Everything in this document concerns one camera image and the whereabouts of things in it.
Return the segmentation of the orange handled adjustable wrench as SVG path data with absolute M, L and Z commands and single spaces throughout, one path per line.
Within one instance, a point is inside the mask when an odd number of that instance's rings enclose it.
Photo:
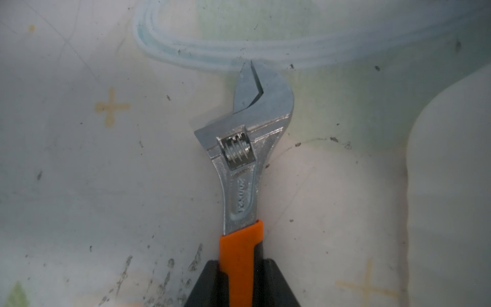
M 263 222 L 258 192 L 263 171 L 294 109 L 289 83 L 274 68 L 246 62 L 239 74 L 233 112 L 195 132 L 221 182 L 223 229 L 219 240 L 221 306 L 260 306 Z

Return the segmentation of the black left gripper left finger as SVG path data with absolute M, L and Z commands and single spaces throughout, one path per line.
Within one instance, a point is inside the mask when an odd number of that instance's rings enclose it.
M 189 294 L 185 307 L 215 307 L 221 306 L 219 298 L 221 277 L 219 262 L 210 260 L 206 263 L 193 290 Z

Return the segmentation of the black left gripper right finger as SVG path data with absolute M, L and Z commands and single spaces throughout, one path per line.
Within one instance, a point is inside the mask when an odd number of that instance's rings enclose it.
M 260 306 L 265 307 L 300 307 L 276 262 L 263 260 L 262 299 Z

